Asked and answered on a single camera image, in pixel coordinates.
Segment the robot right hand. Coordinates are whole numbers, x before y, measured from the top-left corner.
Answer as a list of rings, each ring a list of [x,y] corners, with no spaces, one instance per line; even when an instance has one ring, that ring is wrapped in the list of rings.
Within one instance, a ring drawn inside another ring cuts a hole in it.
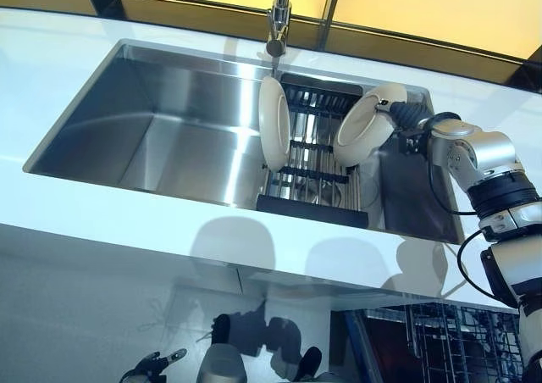
[[[424,103],[381,100],[376,105],[378,113],[387,116],[393,131],[413,130],[432,117],[431,110]]]

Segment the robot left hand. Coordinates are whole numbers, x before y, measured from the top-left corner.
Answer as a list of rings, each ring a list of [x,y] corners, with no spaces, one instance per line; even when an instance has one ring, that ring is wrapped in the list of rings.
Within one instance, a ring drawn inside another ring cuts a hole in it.
[[[152,352],[142,358],[133,369],[125,372],[119,382],[166,382],[167,376],[163,374],[164,370],[184,358],[186,354],[185,348],[167,356],[162,356],[160,352]]]

